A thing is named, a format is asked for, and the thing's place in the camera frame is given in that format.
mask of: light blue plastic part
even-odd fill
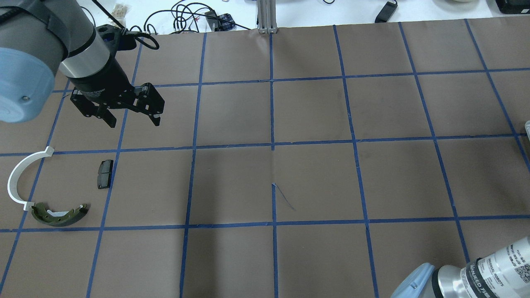
[[[0,48],[0,121],[35,118],[54,85],[54,74],[44,62],[22,51]]]
[[[429,263],[423,263],[416,268],[405,280],[397,287],[390,298],[418,298],[431,278],[434,266]]]

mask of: black box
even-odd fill
[[[501,13],[530,14],[530,0],[496,0]]]

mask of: green curved object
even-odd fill
[[[51,225],[51,226],[68,226],[76,223],[85,216],[89,211],[87,204],[80,205],[76,209],[72,209],[67,212],[48,212],[48,209],[44,203],[36,203],[31,206],[31,214],[38,222]]]

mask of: qr code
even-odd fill
[[[530,264],[515,268],[515,272],[519,274],[523,282],[530,283]]]

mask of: blue cap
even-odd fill
[[[50,68],[28,53],[0,48],[0,69],[0,121],[35,118],[55,85]]]
[[[433,271],[433,265],[429,263],[421,264],[420,267],[416,268],[405,278],[390,298],[418,298],[427,281],[431,278]]]

